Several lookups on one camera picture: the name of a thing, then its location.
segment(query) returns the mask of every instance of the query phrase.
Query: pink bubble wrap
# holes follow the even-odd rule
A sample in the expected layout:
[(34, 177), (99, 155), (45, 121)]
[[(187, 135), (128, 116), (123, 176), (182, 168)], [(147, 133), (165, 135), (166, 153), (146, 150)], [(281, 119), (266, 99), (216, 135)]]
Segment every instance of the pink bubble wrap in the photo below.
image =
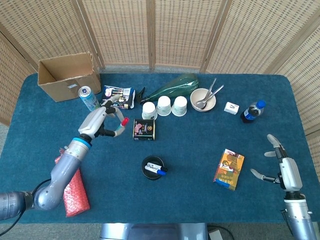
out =
[[(60, 160), (60, 157), (61, 156), (55, 159), (56, 164)], [(80, 169), (76, 171), (70, 183), (64, 189), (63, 201), (66, 217), (73, 217), (90, 209)]]

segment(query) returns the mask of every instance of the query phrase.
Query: wicker panel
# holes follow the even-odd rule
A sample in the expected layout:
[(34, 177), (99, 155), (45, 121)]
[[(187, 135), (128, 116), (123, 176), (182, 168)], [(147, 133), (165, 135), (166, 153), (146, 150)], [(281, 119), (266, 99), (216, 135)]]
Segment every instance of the wicker panel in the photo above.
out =
[(234, 0), (207, 70), (263, 73), (319, 6), (319, 0)]
[(156, 65), (200, 68), (221, 2), (156, 0)]
[(304, 129), (320, 125), (320, 26), (277, 74), (291, 82)]
[(146, 0), (82, 0), (105, 64), (148, 64)]
[(307, 141), (315, 167), (316, 175), (320, 182), (320, 136)]
[(91, 50), (69, 0), (3, 0), (0, 22), (35, 62)]
[(0, 56), (0, 122), (9, 125), (22, 83), (31, 72), (1, 39)]

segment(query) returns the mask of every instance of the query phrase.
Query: robotic arm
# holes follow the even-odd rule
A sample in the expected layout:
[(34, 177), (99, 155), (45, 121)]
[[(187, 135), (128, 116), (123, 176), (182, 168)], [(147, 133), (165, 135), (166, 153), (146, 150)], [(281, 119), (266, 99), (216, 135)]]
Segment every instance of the robotic arm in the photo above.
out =
[[(0, 221), (14, 218), (25, 210), (49, 211), (59, 205), (66, 186), (90, 150), (91, 141), (99, 135), (116, 137), (125, 130), (129, 119), (124, 118), (118, 108), (111, 107), (119, 97), (119, 95), (111, 97), (85, 118), (78, 129), (79, 137), (73, 138), (59, 162), (52, 169), (51, 182), (48, 186), (36, 189), (34, 192), (0, 193)], [(116, 131), (104, 129), (105, 118), (114, 117), (115, 114), (121, 122), (119, 127)]]
[(254, 169), (251, 169), (251, 172), (258, 179), (280, 184), (280, 187), (285, 191), (285, 210), (281, 212), (293, 237), (296, 240), (317, 240), (310, 217), (312, 212), (308, 210), (306, 197), (300, 193), (302, 181), (298, 166), (294, 159), (287, 156), (285, 148), (278, 139), (271, 134), (267, 135), (267, 139), (273, 145), (274, 151), (266, 152), (264, 155), (277, 157), (280, 167), (278, 177), (265, 176)]

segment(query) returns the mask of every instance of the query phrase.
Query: black box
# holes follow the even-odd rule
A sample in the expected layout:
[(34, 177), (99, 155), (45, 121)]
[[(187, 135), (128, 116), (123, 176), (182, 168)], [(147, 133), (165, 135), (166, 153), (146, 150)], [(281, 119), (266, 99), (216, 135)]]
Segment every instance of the black box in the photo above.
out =
[(155, 120), (135, 119), (133, 121), (134, 140), (155, 140)]

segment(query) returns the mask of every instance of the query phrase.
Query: water bottle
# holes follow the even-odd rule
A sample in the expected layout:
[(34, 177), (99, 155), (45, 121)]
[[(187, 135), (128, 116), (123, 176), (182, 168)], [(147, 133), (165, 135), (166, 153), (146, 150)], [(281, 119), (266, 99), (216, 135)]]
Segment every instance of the water bottle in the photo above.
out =
[(252, 123), (256, 117), (260, 116), (264, 112), (266, 102), (259, 100), (252, 103), (243, 113), (241, 113), (241, 119), (245, 124)]

